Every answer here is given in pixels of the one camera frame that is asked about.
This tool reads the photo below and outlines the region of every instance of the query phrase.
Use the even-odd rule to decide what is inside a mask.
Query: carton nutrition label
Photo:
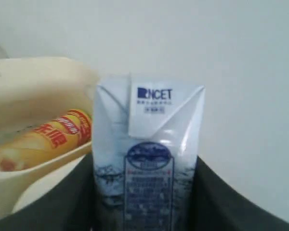
[[[137,156],[128,154],[125,158],[124,231],[171,230],[174,161],[166,147],[149,144],[162,147],[154,149],[154,158],[150,152],[146,156],[137,149],[132,152]]]

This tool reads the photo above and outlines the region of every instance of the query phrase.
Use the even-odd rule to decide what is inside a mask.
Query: blue logo
[[[172,89],[138,88],[137,97],[147,100],[171,100],[171,92]]]
[[[128,162],[142,170],[156,170],[166,166],[171,160],[168,148],[160,143],[143,142],[133,146],[126,155]]]

